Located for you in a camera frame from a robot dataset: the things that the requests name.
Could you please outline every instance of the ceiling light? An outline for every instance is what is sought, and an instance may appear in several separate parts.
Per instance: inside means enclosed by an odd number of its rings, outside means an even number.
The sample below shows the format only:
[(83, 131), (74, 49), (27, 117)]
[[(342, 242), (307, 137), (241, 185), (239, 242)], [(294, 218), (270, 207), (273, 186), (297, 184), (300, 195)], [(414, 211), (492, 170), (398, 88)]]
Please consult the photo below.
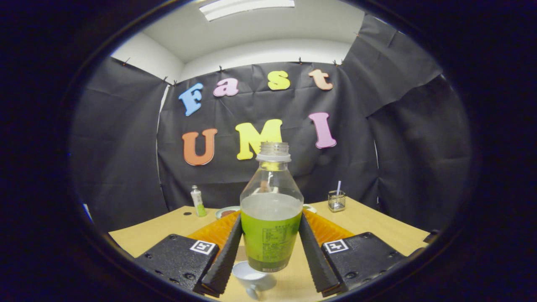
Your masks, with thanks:
[(208, 21), (234, 13), (268, 8), (293, 8), (294, 0), (219, 0), (200, 7)]

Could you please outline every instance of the wooden table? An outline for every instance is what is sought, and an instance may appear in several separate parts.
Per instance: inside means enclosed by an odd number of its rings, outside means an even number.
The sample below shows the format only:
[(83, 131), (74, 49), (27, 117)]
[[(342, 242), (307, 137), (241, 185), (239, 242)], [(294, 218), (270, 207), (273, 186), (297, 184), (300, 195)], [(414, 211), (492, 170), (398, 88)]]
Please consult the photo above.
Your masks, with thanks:
[[(354, 234), (371, 232), (405, 256), (410, 255), (420, 247), (427, 246), (423, 240), (429, 235), (428, 232), (404, 224), (349, 197), (347, 197), (346, 209), (341, 212), (330, 212), (327, 202), (311, 205), (317, 209), (317, 214), (350, 232)], [(110, 232), (110, 236), (126, 252), (133, 257), (138, 257), (169, 234), (187, 236), (215, 221), (214, 214), (217, 209), (208, 208), (206, 211), (207, 216), (197, 217), (194, 207), (184, 206), (141, 224)], [(244, 260), (246, 260), (246, 253), (244, 242), (241, 240), (235, 261)], [(270, 290), (259, 292), (260, 301), (311, 302), (323, 300), (322, 295), (315, 291), (300, 238), (296, 239), (289, 265), (273, 275), (277, 284)], [(229, 302), (253, 301), (246, 294), (244, 287), (233, 276), (229, 278), (225, 293), (220, 295), (220, 298), (213, 299)]]

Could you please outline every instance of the plastic bottle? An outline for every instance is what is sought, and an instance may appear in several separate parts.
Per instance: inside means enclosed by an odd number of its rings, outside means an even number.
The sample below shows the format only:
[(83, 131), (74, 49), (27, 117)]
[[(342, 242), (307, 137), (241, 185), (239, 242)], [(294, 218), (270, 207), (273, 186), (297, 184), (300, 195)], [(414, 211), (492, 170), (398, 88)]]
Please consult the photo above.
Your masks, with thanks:
[(192, 200), (194, 201), (194, 208), (196, 209), (196, 215), (198, 217), (203, 217), (207, 215), (205, 212), (205, 207), (203, 206), (203, 200), (201, 200), (201, 191), (198, 190), (197, 185), (192, 186), (192, 192), (190, 192)]
[(287, 266), (296, 240), (304, 196), (287, 163), (286, 142), (262, 142), (259, 168), (241, 193), (241, 223), (249, 265), (263, 272)]

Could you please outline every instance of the white cup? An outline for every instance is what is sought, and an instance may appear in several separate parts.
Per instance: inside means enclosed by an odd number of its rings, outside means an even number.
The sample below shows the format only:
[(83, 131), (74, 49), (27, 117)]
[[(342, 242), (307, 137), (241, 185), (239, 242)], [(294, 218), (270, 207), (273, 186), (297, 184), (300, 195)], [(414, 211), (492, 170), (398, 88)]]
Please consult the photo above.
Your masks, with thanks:
[(266, 291), (276, 285), (274, 276), (253, 269), (248, 265), (248, 261), (241, 261), (233, 265), (231, 273), (241, 282), (246, 288), (246, 293), (254, 300), (259, 300), (256, 291)]

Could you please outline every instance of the blue letter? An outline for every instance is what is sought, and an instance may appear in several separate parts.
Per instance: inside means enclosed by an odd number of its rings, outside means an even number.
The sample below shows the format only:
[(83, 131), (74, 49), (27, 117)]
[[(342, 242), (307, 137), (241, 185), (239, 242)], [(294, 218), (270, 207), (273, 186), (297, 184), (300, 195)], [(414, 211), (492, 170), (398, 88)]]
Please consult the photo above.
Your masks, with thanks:
[(203, 84), (198, 83), (190, 87), (187, 91), (183, 92), (179, 96), (179, 99), (183, 101), (183, 104), (185, 104), (186, 116), (189, 116), (193, 114), (196, 110), (200, 109), (201, 104), (196, 103), (196, 100), (201, 100), (201, 92), (199, 92), (199, 90), (202, 88)]

